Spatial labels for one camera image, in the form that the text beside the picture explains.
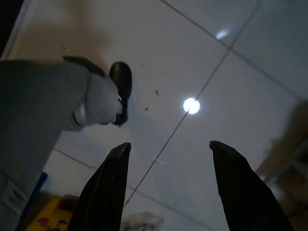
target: white tile floor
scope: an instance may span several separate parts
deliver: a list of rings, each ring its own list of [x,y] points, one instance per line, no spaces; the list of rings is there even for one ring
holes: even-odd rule
[[[307,10],[304,0],[33,0],[10,59],[77,54],[133,72],[128,123],[63,133],[47,190],[79,194],[109,151],[131,142],[124,216],[228,230],[208,143],[233,146],[256,169],[283,135],[308,98]],[[182,108],[190,97],[194,115]]]

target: black shoe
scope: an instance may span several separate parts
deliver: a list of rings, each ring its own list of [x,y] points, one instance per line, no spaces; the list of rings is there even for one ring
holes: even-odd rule
[[[130,67],[124,62],[116,62],[111,66],[109,76],[118,89],[119,101],[123,107],[122,114],[116,115],[112,123],[121,126],[128,120],[128,101],[132,88]]]

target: person's leg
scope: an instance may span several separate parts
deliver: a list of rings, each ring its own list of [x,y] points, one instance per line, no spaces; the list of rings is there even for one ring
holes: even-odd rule
[[[52,148],[85,97],[102,97],[102,104],[96,114],[86,101],[90,117],[81,126],[108,123],[116,115],[117,89],[106,81],[72,63],[0,62],[0,230],[17,225]],[[91,92],[93,84],[106,92]]]

